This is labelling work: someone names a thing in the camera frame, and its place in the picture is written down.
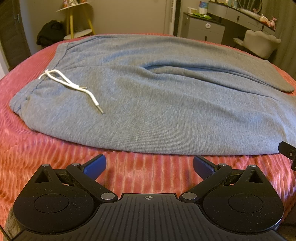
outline chair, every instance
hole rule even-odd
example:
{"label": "chair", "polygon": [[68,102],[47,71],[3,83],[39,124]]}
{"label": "chair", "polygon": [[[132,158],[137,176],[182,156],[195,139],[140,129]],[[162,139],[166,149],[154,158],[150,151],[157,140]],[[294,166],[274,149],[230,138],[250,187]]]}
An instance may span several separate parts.
{"label": "chair", "polygon": [[262,31],[254,32],[252,30],[246,32],[243,41],[238,38],[234,38],[233,41],[263,59],[268,59],[281,43],[281,40],[273,35],[267,35]]}

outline door handle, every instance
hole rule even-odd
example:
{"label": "door handle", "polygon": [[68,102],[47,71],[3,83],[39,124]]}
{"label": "door handle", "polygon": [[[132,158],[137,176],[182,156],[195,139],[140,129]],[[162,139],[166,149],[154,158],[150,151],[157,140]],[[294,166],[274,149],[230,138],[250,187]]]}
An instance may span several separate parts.
{"label": "door handle", "polygon": [[15,18],[15,20],[18,20],[18,23],[20,23],[20,15],[19,14],[17,14],[17,17]]}

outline round metal joint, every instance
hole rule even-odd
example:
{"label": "round metal joint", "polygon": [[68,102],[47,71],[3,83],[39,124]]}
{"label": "round metal joint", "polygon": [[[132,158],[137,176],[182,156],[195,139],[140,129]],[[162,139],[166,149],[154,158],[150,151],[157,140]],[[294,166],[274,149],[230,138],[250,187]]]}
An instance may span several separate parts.
{"label": "round metal joint", "polygon": [[196,194],[195,193],[192,193],[192,192],[183,193],[182,194],[182,197],[184,199],[187,199],[187,200],[193,200],[193,199],[196,199],[197,198]]}
{"label": "round metal joint", "polygon": [[104,200],[112,200],[113,198],[115,198],[115,195],[113,193],[106,192],[101,195],[101,198]]}

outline white drawstring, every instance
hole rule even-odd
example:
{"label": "white drawstring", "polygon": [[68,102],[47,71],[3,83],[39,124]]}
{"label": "white drawstring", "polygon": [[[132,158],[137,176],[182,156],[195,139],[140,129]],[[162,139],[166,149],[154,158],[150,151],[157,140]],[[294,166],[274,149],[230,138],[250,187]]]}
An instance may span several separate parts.
{"label": "white drawstring", "polygon": [[[66,82],[64,82],[64,81],[62,81],[62,80],[59,80],[59,79],[57,79],[56,77],[54,77],[54,76],[52,76],[50,73],[58,73]],[[94,102],[94,104],[95,104],[95,106],[99,109],[99,111],[102,113],[102,114],[104,114],[104,111],[101,109],[101,107],[100,107],[100,105],[99,105],[99,103],[97,102],[97,100],[96,100],[96,98],[94,97],[94,95],[92,94],[92,92],[90,92],[90,91],[88,91],[88,90],[86,90],[86,87],[81,87],[81,86],[79,86],[79,85],[76,85],[76,84],[74,84],[72,81],[70,81],[62,72],[60,72],[59,70],[57,70],[57,69],[53,69],[53,70],[50,70],[50,71],[48,71],[48,69],[47,70],[45,70],[45,72],[42,74],[42,75],[40,75],[39,76],[39,79],[42,77],[42,76],[44,76],[44,75],[47,75],[49,78],[51,78],[52,80],[54,80],[54,81],[56,81],[56,82],[58,82],[58,83],[61,83],[61,84],[63,84],[63,85],[65,85],[65,86],[68,86],[68,87],[70,87],[70,88],[72,88],[72,89],[74,89],[74,90],[78,90],[78,91],[82,91],[82,92],[84,92],[84,93],[87,93],[90,97],[91,97],[91,99],[92,99],[92,101]]]}

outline dark wooden door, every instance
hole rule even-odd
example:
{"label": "dark wooden door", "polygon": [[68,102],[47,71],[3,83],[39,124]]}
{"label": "dark wooden door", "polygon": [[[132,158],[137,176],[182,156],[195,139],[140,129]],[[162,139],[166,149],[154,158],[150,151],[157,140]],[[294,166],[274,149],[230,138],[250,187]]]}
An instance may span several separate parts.
{"label": "dark wooden door", "polygon": [[19,0],[0,0],[0,42],[9,70],[31,56],[22,25]]}

